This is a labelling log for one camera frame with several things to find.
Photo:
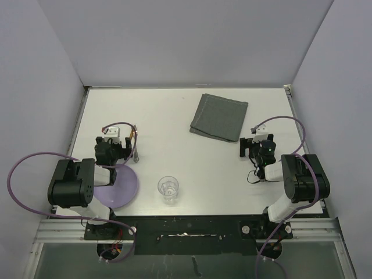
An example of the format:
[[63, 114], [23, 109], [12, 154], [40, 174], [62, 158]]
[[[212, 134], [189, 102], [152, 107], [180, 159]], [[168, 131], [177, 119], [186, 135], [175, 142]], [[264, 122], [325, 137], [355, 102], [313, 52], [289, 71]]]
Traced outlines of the grey cloth napkin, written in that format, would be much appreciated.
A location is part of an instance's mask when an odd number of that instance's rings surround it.
[[189, 131], [225, 142], [237, 142], [249, 103], [203, 94]]

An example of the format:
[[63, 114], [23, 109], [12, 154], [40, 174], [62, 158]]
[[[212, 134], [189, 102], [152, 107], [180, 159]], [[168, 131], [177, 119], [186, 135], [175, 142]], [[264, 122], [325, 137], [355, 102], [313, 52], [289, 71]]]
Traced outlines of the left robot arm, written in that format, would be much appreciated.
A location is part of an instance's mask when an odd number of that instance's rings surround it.
[[94, 197], [97, 187], [112, 187], [117, 179], [118, 160], [133, 156], [131, 138], [122, 145], [119, 137], [96, 137], [95, 158], [75, 162], [59, 160], [48, 188], [48, 202], [70, 209], [90, 222], [99, 222], [98, 233], [106, 239], [118, 232], [114, 213]]

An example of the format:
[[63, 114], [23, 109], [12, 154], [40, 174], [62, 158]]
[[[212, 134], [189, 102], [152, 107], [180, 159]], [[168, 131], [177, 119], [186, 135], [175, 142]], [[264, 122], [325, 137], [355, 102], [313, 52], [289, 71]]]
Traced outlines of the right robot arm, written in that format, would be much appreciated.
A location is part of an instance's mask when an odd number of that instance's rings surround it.
[[273, 137], [273, 134], [263, 134], [239, 139], [239, 156], [247, 157], [254, 167], [251, 173], [256, 180], [253, 183], [284, 184], [284, 193], [264, 210], [267, 218], [258, 224], [259, 232], [267, 238], [278, 233], [279, 222], [290, 219], [330, 194], [330, 183], [317, 155], [296, 153], [281, 155], [277, 160]]

